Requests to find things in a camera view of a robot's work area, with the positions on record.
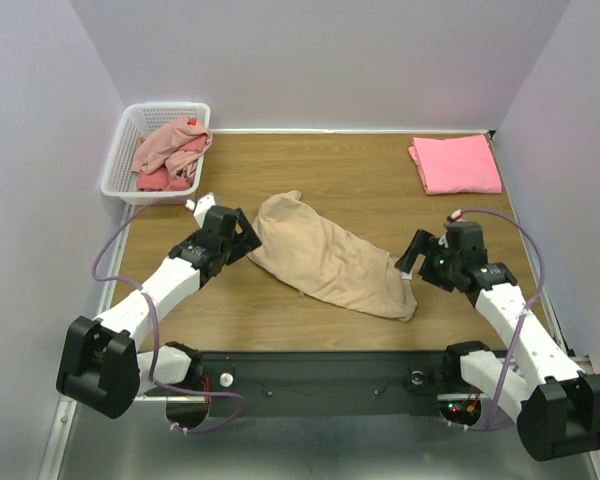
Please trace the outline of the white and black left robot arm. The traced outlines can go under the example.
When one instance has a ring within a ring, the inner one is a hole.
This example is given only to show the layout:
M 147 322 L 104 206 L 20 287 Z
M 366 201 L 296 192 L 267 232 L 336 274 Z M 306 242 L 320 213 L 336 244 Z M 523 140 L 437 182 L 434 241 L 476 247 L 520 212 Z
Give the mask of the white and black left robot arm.
M 244 212 L 207 196 L 188 205 L 199 228 L 174 246 L 157 270 L 115 306 L 68 327 L 56 389 L 111 418 L 155 388 L 211 400 L 200 355 L 177 342 L 138 348 L 157 338 L 159 323 L 176 306 L 204 288 L 221 270 L 258 249 L 261 241 Z

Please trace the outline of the beige t shirt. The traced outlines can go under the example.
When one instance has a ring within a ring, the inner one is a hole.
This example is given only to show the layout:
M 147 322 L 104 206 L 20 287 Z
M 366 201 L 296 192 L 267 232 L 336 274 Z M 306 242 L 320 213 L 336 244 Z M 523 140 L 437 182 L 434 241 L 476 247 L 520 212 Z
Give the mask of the beige t shirt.
M 259 207 L 252 226 L 261 246 L 249 260 L 298 292 L 341 308 L 409 321 L 417 308 L 397 259 L 320 216 L 292 190 Z

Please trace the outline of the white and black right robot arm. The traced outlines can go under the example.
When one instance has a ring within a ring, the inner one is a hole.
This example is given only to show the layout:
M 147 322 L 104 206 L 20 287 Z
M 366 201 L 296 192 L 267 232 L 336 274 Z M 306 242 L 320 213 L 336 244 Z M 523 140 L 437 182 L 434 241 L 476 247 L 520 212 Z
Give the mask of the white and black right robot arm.
M 510 269 L 489 261 L 478 223 L 450 222 L 440 237 L 417 230 L 395 267 L 464 294 L 509 348 L 499 359 L 477 341 L 449 346 L 440 366 L 446 387 L 489 397 L 537 461 L 600 450 L 600 374 L 586 373 L 552 339 Z

